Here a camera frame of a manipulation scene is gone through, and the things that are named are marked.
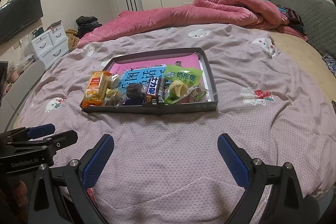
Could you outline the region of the person's left hand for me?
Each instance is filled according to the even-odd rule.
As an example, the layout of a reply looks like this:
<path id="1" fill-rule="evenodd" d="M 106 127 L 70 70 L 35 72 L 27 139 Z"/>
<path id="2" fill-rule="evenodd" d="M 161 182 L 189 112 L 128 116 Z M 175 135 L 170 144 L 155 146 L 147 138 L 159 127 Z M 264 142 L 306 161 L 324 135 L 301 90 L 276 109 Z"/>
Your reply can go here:
<path id="1" fill-rule="evenodd" d="M 27 223 L 29 200 L 19 176 L 1 180 L 1 223 Z"/>

